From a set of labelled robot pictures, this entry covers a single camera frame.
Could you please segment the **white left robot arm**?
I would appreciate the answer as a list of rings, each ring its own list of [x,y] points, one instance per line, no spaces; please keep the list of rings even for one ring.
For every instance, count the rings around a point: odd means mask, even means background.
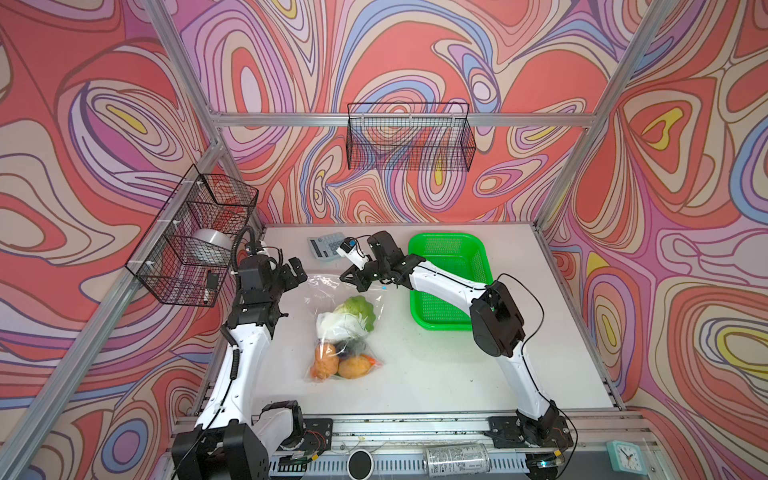
[[[282,295],[307,281],[301,261],[260,251],[233,266],[230,314],[220,326],[227,342],[208,403],[195,427],[174,439],[173,479],[267,479],[272,455],[305,435],[295,400],[267,405],[253,417],[253,388],[273,341]]]

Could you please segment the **green plastic basket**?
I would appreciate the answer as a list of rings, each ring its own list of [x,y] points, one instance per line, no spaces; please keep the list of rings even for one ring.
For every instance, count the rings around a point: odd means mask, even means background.
[[[460,232],[424,232],[413,236],[408,252],[424,257],[435,266],[459,277],[483,284],[493,280],[483,242]],[[470,331],[470,316],[434,295],[410,292],[414,321],[430,331]]]

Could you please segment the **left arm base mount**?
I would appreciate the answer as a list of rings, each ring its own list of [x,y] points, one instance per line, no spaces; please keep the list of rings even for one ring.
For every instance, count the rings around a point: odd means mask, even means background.
[[[294,456],[320,455],[332,447],[334,422],[329,417],[309,418],[303,421],[303,436],[300,440],[288,440],[275,451],[278,454]]]

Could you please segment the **toy potato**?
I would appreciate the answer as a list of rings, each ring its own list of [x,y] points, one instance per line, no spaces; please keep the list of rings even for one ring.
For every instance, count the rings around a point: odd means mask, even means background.
[[[358,355],[341,360],[337,374],[344,379],[364,377],[377,365],[376,360],[367,355]]]

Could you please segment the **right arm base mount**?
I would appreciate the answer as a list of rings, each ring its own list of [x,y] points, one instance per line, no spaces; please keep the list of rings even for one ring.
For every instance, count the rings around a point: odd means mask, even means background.
[[[574,445],[573,430],[562,415],[543,422],[516,415],[492,416],[488,423],[489,428],[483,435],[490,438],[497,449],[566,450]]]

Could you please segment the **clear zip top bag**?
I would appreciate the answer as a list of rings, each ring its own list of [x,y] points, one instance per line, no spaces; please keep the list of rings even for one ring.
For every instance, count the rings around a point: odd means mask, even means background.
[[[357,380],[383,366],[371,346],[384,311],[387,290],[365,292],[338,276],[314,273],[308,279],[305,303],[313,314],[315,345],[308,380]]]

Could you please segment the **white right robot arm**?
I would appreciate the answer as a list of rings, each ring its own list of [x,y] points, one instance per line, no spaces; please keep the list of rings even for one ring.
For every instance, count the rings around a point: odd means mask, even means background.
[[[372,283],[394,284],[430,294],[464,311],[475,344],[498,360],[516,393],[516,415],[523,427],[545,436],[560,417],[556,403],[539,388],[525,353],[523,315],[508,287],[495,280],[489,284],[450,273],[417,254],[404,254],[387,231],[366,237],[370,254],[361,240],[346,237],[336,252],[352,266],[340,276],[344,283],[365,292]]]

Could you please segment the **toy napa cabbage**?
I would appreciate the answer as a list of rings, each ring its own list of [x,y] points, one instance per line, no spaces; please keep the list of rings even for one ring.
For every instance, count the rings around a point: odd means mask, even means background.
[[[349,297],[332,311],[317,316],[317,338],[331,343],[363,338],[374,330],[376,319],[374,305],[365,297]]]

